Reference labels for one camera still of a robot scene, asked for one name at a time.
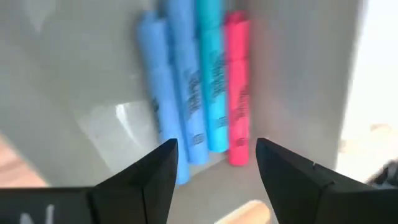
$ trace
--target black plastic part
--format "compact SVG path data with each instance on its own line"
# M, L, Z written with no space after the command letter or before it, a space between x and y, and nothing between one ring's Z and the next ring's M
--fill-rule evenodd
M28 223L166 223L177 161L177 140L171 139L95 187L0 189L0 224L27 217Z
M388 164L387 182L398 187L398 163L395 161Z
M398 223L398 190L377 190L266 139L256 155L280 224Z

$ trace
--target blue highlighter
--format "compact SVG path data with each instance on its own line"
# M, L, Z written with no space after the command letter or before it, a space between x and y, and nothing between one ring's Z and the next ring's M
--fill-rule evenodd
M188 161L203 165L208 161L208 145L193 0L167 0L166 13L171 37L171 58L176 69L175 81L180 97L180 115L185 125L188 144Z
M197 0L206 128L213 152L228 149L228 110L221 0Z
M137 39L147 70L150 94L158 118L159 137L162 142L170 138L177 139L177 184L185 184L190 179L189 164L178 115L175 83L169 64L166 25L166 21L159 19L154 11L146 11L137 27Z

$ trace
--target gray surface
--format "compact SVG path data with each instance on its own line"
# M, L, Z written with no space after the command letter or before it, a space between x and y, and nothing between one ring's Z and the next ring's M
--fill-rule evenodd
M221 161L176 189L167 223L214 223L250 200L261 200L272 208L254 153L248 166L232 167ZM272 223L277 223L274 215Z
M157 146L141 12L138 0L0 2L0 130L49 184L98 183Z
M252 127L335 168L359 0L250 0Z

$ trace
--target teal highlighter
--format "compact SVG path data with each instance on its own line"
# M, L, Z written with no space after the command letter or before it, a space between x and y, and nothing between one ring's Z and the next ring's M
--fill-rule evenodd
M197 1L201 80L210 151L228 149L228 101L224 64L223 5L220 0Z

